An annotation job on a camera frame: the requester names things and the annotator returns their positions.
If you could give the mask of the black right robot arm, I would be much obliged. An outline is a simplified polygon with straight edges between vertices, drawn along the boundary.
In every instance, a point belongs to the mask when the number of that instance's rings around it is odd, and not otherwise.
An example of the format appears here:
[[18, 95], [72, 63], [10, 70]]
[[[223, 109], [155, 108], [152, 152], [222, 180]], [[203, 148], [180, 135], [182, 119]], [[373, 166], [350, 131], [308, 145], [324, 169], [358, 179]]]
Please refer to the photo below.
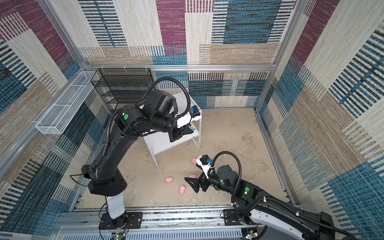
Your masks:
[[334, 240], [337, 233], [344, 235], [345, 240], [356, 239], [353, 234], [336, 228], [329, 214], [299, 209], [243, 180], [241, 162], [232, 152], [219, 152], [212, 159], [199, 156], [196, 166], [202, 170], [201, 175], [186, 177], [185, 181], [196, 193], [212, 187], [230, 194], [235, 218], [241, 224], [262, 224], [296, 240]]

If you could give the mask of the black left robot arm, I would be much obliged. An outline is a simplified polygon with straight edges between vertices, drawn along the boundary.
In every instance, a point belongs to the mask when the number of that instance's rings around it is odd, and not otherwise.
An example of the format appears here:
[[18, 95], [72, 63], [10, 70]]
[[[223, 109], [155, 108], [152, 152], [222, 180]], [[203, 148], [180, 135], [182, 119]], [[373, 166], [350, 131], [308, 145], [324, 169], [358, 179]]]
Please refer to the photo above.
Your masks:
[[[187, 106], [182, 113], [179, 113], [173, 95], [155, 89], [163, 81], [176, 84], [184, 93]], [[168, 134], [171, 143], [192, 134], [191, 120], [180, 123], [180, 119], [190, 111], [191, 98], [183, 84], [174, 78], [162, 77], [148, 88], [137, 103], [127, 104], [110, 115], [104, 146], [91, 164], [82, 166], [81, 175], [89, 180], [91, 194], [106, 198], [108, 215], [112, 220], [126, 215], [123, 192], [128, 184], [118, 169], [126, 152], [138, 138], [154, 133]]]

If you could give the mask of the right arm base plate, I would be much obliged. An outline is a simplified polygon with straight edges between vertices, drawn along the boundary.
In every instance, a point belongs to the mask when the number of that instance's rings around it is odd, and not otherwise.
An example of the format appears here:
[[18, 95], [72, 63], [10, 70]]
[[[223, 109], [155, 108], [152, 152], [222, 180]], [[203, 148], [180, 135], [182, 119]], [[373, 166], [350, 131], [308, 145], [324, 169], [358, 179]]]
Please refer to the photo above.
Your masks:
[[239, 226], [239, 225], [254, 225], [250, 217], [245, 216], [242, 213], [237, 212], [234, 209], [224, 209], [220, 216], [224, 219], [226, 226]]

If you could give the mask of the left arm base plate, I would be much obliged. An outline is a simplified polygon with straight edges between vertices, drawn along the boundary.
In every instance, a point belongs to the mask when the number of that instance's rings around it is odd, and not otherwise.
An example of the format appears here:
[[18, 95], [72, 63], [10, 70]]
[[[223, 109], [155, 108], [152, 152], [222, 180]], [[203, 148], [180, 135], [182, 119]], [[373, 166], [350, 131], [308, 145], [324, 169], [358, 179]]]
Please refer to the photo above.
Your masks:
[[102, 215], [99, 230], [128, 230], [139, 229], [142, 224], [143, 212], [127, 212], [116, 219], [108, 213]]

